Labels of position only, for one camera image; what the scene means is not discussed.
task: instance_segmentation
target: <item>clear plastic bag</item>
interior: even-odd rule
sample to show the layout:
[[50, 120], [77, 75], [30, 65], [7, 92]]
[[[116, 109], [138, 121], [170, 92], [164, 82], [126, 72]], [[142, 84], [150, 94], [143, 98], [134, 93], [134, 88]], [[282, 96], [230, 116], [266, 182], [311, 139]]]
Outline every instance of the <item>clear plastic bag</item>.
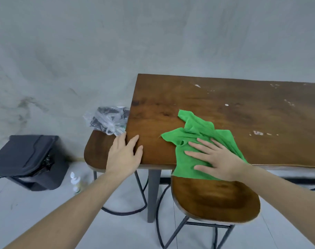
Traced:
[[94, 113], [86, 112], [84, 119], [94, 130], [118, 136], [125, 132], [129, 114], [127, 107], [99, 107]]

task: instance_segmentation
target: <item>trash can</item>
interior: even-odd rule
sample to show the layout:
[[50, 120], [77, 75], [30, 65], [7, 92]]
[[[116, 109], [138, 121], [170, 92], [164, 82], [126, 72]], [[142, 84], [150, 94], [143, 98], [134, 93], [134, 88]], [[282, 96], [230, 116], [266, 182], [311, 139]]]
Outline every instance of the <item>trash can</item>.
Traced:
[[69, 168], [56, 135], [11, 135], [0, 150], [0, 178], [31, 191], [58, 188]]

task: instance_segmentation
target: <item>forearm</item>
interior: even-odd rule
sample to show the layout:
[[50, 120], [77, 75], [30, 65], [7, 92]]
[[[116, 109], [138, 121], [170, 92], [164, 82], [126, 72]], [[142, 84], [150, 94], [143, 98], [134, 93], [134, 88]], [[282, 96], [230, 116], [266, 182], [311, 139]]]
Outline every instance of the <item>forearm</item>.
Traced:
[[276, 208], [315, 245], [315, 192], [256, 166], [248, 167], [239, 181]]
[[105, 173], [83, 192], [15, 239], [6, 249], [75, 248], [101, 207], [121, 182], [122, 179], [118, 176]]

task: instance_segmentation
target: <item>green cloth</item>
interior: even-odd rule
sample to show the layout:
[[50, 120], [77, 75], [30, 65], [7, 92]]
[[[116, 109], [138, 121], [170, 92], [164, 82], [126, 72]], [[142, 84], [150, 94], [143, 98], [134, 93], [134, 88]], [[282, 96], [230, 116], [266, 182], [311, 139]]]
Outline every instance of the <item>green cloth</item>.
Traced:
[[246, 162], [243, 154], [238, 149], [230, 130], [216, 130], [212, 122], [204, 121], [203, 119], [195, 116], [190, 111], [179, 110], [178, 117], [185, 121], [184, 128], [177, 128], [161, 135], [164, 140], [170, 141], [176, 145], [177, 165], [173, 176], [219, 180], [218, 178], [210, 176], [201, 171], [197, 171], [193, 168], [195, 165], [205, 165], [212, 167], [211, 164], [195, 159], [184, 153], [186, 150], [200, 152], [188, 144], [189, 141], [200, 144], [200, 142], [197, 141], [197, 138], [209, 141], [211, 143], [213, 142], [210, 140], [210, 138], [213, 138]]

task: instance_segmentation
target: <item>trash can lid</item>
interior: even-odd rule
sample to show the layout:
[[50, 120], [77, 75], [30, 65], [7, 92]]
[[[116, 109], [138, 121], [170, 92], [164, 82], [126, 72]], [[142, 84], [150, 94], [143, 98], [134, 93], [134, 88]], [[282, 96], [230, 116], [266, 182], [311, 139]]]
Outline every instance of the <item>trash can lid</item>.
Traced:
[[11, 135], [0, 150], [0, 177], [35, 171], [57, 139], [56, 135]]

